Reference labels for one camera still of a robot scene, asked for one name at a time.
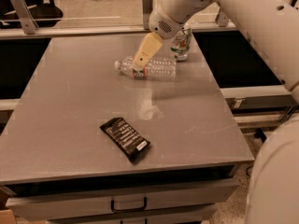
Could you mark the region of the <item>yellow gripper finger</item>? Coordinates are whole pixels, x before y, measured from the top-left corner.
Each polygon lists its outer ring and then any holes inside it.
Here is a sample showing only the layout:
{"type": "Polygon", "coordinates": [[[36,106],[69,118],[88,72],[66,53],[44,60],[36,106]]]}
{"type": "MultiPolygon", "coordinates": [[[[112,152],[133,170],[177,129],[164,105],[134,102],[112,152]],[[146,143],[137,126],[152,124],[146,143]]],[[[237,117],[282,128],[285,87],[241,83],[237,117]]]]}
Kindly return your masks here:
{"type": "Polygon", "coordinates": [[[145,35],[134,56],[133,68],[135,70],[142,70],[162,45],[163,40],[156,33],[148,33],[145,35]]]}

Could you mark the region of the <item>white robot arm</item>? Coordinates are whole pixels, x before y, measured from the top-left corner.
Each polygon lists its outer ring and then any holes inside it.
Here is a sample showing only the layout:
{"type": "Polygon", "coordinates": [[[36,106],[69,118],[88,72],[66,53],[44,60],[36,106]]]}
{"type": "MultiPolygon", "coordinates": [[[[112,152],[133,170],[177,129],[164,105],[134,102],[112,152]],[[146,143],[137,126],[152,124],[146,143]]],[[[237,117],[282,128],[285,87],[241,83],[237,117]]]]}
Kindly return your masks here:
{"type": "MultiPolygon", "coordinates": [[[[161,0],[135,55],[145,66],[165,39],[217,3],[268,67],[299,100],[299,12],[281,0],[161,0]]],[[[299,224],[299,119],[281,124],[261,147],[251,173],[245,224],[299,224]]]]}

